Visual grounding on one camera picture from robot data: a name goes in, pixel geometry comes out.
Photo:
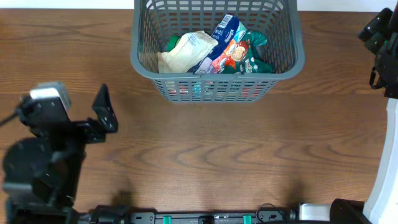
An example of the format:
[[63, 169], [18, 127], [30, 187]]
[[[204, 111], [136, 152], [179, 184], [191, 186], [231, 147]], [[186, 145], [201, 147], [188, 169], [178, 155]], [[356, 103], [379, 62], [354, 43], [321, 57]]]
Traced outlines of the Kleenex tissue multipack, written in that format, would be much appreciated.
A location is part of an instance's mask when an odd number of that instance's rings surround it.
[[212, 48], [211, 52], [202, 61], [193, 66], [189, 72], [193, 72], [194, 74], [211, 74], [222, 71], [229, 55], [238, 46], [246, 32], [246, 27], [237, 17], [226, 14], [211, 35], [218, 44]]

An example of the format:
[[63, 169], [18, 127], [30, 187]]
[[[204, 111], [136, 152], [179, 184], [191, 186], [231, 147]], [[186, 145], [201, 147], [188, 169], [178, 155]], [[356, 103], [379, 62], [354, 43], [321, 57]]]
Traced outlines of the beige paper pouch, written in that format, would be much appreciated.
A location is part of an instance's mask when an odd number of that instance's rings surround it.
[[189, 32], [181, 36], [179, 43], [170, 52], [158, 52], [160, 73], [187, 73], [202, 61], [218, 42], [205, 31]]

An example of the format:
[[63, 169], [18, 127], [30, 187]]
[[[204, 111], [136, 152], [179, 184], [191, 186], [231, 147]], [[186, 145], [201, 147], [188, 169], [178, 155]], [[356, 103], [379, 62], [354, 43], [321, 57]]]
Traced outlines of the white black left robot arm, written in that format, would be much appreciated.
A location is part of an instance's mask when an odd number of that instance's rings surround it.
[[37, 85], [22, 96], [14, 118], [33, 134], [7, 149], [2, 162], [9, 223], [78, 223], [73, 209], [88, 144], [105, 142], [118, 131], [109, 89], [102, 84], [92, 105], [97, 118], [72, 121], [70, 97], [62, 82]]

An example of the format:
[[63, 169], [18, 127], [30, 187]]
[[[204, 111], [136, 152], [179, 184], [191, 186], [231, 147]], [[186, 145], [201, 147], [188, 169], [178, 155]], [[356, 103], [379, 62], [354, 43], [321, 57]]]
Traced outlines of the green Nescafe coffee bag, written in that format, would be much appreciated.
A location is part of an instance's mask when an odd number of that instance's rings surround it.
[[232, 40], [212, 64], [220, 73], [273, 73], [273, 66], [263, 62], [257, 51], [266, 44], [266, 36], [249, 30], [239, 42]]

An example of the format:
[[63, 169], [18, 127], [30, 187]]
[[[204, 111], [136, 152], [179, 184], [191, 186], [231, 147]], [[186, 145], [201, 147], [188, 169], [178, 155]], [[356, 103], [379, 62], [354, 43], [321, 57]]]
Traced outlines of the green capped jar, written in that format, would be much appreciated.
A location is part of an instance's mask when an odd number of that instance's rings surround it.
[[166, 51], [170, 52], [171, 50], [173, 50], [175, 48], [175, 46], [179, 43], [181, 37], [178, 35], [173, 35], [171, 36], [171, 38], [169, 39], [169, 42], [166, 46]]

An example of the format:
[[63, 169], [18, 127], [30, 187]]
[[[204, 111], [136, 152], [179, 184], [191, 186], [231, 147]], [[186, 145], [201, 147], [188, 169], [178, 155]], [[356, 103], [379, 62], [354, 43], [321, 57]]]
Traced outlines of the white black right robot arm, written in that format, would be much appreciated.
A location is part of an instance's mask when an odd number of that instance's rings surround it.
[[374, 54], [369, 86], [384, 89], [387, 130], [369, 198], [337, 198], [331, 204], [302, 203], [286, 214], [286, 223], [397, 223], [397, 9], [384, 8], [359, 33]]

